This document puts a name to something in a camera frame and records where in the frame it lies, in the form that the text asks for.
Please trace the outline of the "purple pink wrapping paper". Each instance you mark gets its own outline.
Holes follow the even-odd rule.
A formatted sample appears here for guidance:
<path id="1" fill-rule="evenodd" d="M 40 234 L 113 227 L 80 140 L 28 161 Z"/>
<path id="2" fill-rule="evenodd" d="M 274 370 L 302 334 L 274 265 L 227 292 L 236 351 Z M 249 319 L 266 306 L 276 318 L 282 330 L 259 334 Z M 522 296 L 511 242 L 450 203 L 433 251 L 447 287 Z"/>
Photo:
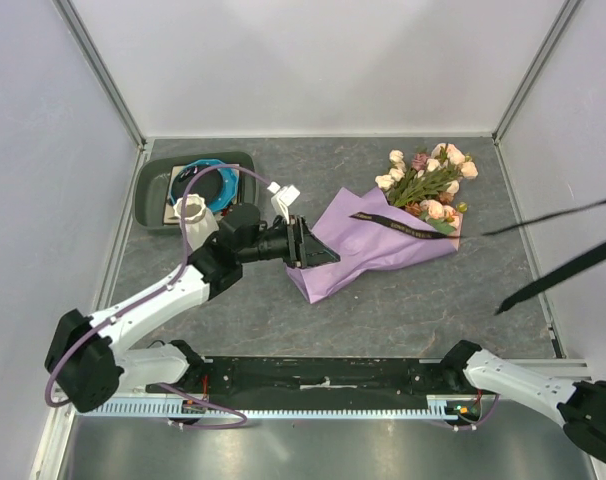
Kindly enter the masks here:
<path id="1" fill-rule="evenodd" d="M 410 213 L 388 204 L 384 193 L 373 188 L 358 196 L 346 188 L 335 195 L 312 233 L 340 256 L 337 263 L 319 267 L 288 268 L 288 277 L 311 304 L 347 286 L 366 271 L 391 271 L 434 260 L 458 250 L 456 239 L 419 239 L 356 214 L 382 216 L 397 225 L 431 231 Z"/>

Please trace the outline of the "black printed ribbon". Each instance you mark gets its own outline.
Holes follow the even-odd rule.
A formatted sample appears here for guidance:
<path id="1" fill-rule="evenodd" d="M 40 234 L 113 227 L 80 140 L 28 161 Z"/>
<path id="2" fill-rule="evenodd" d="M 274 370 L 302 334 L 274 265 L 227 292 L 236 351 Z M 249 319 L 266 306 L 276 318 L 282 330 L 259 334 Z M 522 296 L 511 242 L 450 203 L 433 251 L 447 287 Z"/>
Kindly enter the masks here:
<path id="1" fill-rule="evenodd" d="M 495 237 L 504 233 L 508 233 L 514 230 L 523 229 L 527 226 L 533 226 L 535 224 L 543 223 L 546 221 L 550 221 L 562 216 L 567 216 L 571 214 L 576 214 L 584 211 L 588 211 L 597 207 L 605 206 L 606 198 L 602 200 L 598 200 L 596 202 L 581 206 L 581 207 L 573 207 L 570 209 L 560 210 L 553 213 L 548 213 L 539 217 L 536 217 L 531 220 L 521 221 L 519 223 L 506 226 L 497 230 L 480 233 L 477 235 L 456 235 L 450 234 L 446 235 L 445 233 L 441 233 L 438 231 L 429 231 L 429 230 L 420 230 L 417 228 L 412 228 L 406 224 L 403 224 L 399 221 L 392 220 L 390 218 L 384 217 L 382 215 L 370 214 L 365 212 L 357 212 L 351 215 L 352 219 L 371 222 L 377 225 L 380 225 L 384 228 L 397 231 L 399 233 L 408 235 L 413 238 L 417 238 L 419 240 L 431 241 L 431 240 L 459 240 L 459 239 L 478 239 L 478 238 L 488 238 Z M 533 297 L 537 297 L 538 295 L 546 292 L 547 290 L 569 280 L 570 278 L 577 276 L 584 271 L 587 271 L 598 264 L 601 264 L 606 261 L 606 241 L 600 243 L 599 245 L 579 254 L 575 258 L 565 262 L 560 265 L 556 269 L 551 272 L 543 275 L 542 277 L 530 282 L 525 285 L 521 289 L 519 289 L 514 294 L 505 298 L 498 308 L 495 310 L 494 315 L 500 315 L 504 312 L 511 310 L 518 304 L 521 304 L 525 301 L 530 300 Z"/>

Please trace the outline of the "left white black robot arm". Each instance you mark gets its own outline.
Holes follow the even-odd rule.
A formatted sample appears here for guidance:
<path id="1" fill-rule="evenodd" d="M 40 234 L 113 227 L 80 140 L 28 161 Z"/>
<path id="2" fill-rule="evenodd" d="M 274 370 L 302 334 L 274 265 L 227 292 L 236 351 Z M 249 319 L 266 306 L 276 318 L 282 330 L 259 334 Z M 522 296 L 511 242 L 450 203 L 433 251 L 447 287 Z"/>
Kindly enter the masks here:
<path id="1" fill-rule="evenodd" d="M 50 377 L 45 401 L 92 411 L 129 381 L 138 362 L 144 384 L 171 384 L 191 393 L 202 369 L 179 343 L 153 354 L 134 344 L 178 314 L 200 306 L 238 282 L 247 263 L 281 260 L 309 269 L 338 262 L 340 256 L 319 240 L 303 217 L 277 216 L 272 224 L 257 206 L 232 207 L 204 243 L 167 277 L 129 299 L 90 315 L 72 309 L 58 321 L 44 366 Z"/>

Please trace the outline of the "pink artificial flower bunch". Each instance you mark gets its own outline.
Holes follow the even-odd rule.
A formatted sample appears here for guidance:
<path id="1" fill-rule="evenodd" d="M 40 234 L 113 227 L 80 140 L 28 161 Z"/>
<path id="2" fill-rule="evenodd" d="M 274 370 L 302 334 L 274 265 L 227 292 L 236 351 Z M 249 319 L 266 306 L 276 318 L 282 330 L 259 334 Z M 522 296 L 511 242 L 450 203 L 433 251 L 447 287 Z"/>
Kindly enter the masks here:
<path id="1" fill-rule="evenodd" d="M 456 203 L 455 197 L 463 181 L 478 176 L 473 158 L 451 143 L 439 143 L 432 151 L 422 150 L 411 159 L 400 150 L 392 150 L 389 162 L 388 172 L 375 178 L 388 204 L 443 235 L 457 235 L 467 205 Z"/>

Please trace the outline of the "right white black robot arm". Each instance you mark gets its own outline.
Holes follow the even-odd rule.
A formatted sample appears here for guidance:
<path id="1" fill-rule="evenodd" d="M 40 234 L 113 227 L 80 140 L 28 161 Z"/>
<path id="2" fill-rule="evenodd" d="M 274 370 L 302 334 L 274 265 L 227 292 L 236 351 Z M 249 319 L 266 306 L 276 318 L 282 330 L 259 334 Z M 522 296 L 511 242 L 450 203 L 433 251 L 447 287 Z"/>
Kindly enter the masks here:
<path id="1" fill-rule="evenodd" d="M 440 361 L 450 392 L 470 387 L 526 406 L 559 425 L 580 450 L 606 464 L 606 381 L 594 383 L 546 376 L 510 363 L 467 340 Z"/>

